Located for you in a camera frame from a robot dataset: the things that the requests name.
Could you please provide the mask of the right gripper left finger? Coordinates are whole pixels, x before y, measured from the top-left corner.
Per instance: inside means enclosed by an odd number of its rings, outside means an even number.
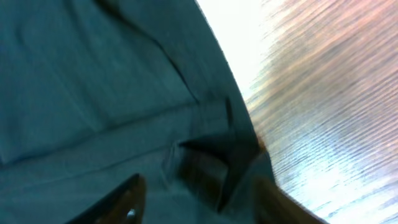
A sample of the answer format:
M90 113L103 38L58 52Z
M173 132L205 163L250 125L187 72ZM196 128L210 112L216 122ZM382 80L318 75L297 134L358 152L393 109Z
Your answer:
M67 224L141 224L145 204L145 178L134 174Z

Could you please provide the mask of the black t-shirt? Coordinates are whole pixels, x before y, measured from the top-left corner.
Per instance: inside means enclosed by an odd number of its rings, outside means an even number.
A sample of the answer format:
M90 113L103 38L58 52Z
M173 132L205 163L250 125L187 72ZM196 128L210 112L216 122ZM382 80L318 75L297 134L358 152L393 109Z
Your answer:
M254 223L273 176L196 2L2 1L1 222L70 222L135 174L144 223Z

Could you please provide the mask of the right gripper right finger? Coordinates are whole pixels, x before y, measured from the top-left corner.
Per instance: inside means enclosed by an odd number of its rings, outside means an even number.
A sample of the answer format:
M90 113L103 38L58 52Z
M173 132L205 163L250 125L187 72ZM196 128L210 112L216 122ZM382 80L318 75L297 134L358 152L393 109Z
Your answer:
M260 224L323 224L266 178L253 180L254 220Z

